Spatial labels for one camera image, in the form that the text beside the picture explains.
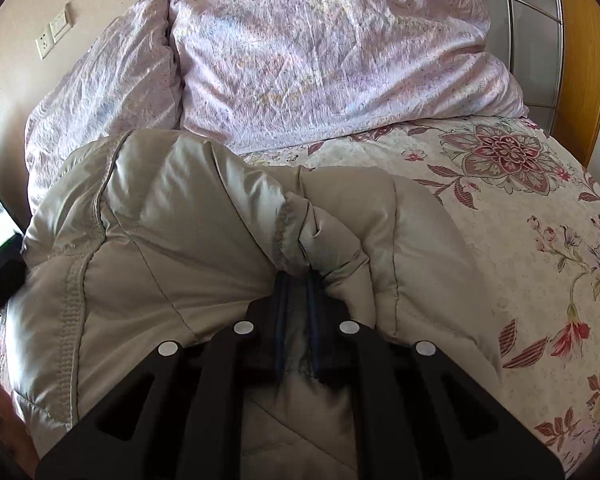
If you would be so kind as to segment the beige puffer jacket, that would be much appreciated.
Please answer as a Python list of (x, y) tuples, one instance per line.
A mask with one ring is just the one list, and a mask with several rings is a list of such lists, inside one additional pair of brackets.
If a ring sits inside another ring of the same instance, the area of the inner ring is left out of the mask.
[(37, 479), (464, 479), (502, 417), (486, 286), (377, 168), (246, 164), (178, 131), (67, 159), (7, 308)]

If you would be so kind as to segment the floral bed sheet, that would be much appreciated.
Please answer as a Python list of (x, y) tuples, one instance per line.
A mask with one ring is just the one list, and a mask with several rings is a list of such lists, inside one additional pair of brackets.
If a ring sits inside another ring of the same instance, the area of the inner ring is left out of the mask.
[(316, 264), (431, 337), (574, 477), (600, 442), (600, 188), (519, 122), (422, 122), (240, 157), (185, 131), (74, 152), (24, 237), (0, 379), (46, 453), (150, 348), (202, 344)]

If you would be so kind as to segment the left lilac floral pillow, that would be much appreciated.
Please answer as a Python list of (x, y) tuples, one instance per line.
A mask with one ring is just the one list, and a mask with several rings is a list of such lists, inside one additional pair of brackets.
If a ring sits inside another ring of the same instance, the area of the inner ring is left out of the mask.
[(32, 211), (81, 146), (133, 129), (176, 128), (182, 84), (169, 11), (170, 0), (138, 0), (32, 110), (23, 135)]

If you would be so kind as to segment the lilac floral pillow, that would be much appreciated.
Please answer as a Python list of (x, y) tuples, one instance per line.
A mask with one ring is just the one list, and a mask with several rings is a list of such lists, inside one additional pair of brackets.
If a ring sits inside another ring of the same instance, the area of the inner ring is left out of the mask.
[(237, 154), (408, 120), (518, 118), (486, 0), (171, 0), (183, 128)]
[(32, 211), (81, 146), (133, 129), (176, 128), (182, 84), (169, 11), (170, 0), (138, 0), (32, 110), (23, 135)]

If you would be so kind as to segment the right lilac floral pillow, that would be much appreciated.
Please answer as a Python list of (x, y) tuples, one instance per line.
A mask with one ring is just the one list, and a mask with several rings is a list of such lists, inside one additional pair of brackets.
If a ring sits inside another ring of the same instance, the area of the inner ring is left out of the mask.
[(237, 154), (408, 120), (518, 118), (486, 0), (171, 0), (183, 128)]

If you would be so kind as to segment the white wall socket plate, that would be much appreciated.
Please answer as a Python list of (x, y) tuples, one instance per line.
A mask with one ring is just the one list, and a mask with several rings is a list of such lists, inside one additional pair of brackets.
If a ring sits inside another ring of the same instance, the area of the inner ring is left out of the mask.
[(38, 38), (35, 39), (36, 50), (38, 50), (38, 56), (41, 60), (44, 60), (46, 56), (53, 50), (54, 40), (52, 34), (48, 30), (44, 30)]

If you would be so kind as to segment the white wall switch plate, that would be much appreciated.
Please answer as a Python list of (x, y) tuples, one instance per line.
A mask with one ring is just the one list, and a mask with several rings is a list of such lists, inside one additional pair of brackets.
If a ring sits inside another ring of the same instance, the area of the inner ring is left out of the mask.
[(72, 29), (73, 21), (71, 17), (70, 4), (66, 3), (62, 10), (58, 12), (48, 23), (53, 43), (58, 44), (65, 34)]

